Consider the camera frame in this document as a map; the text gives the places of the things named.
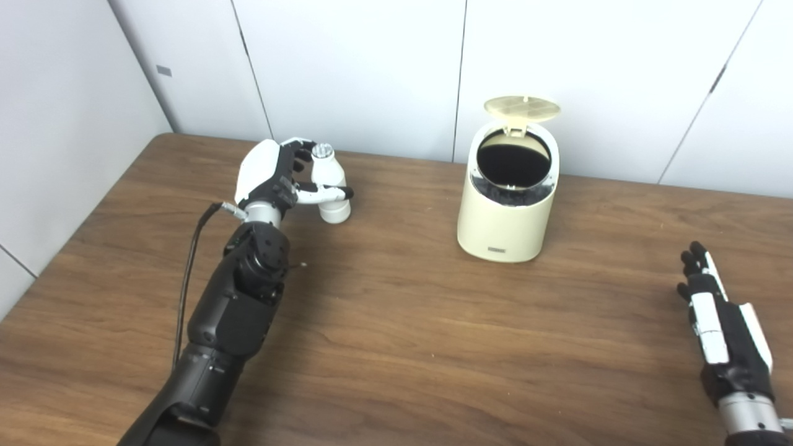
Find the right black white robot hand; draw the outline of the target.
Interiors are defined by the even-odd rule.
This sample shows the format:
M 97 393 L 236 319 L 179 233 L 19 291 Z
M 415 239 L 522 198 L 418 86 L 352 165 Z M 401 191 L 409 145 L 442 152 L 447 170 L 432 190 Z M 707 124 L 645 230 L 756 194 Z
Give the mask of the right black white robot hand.
M 750 303 L 730 301 L 705 246 L 692 241 L 680 259 L 686 281 L 677 292 L 688 305 L 688 318 L 700 351 L 700 380 L 714 406 L 732 393 L 755 393 L 776 401 L 773 358 Z

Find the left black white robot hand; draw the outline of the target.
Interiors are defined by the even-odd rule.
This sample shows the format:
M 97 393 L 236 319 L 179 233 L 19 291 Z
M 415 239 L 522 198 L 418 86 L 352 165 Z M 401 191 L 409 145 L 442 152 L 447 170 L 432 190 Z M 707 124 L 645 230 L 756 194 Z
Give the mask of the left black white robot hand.
M 349 201 L 354 190 L 345 183 L 328 185 L 294 179 L 305 163 L 315 163 L 316 167 L 323 160 L 336 164 L 337 161 L 331 160 L 334 155 L 331 145 L 311 139 L 291 138 L 283 143 L 265 139 L 250 149 L 240 164 L 235 203 L 250 220 L 255 212 L 278 211 L 283 217 L 297 205 Z

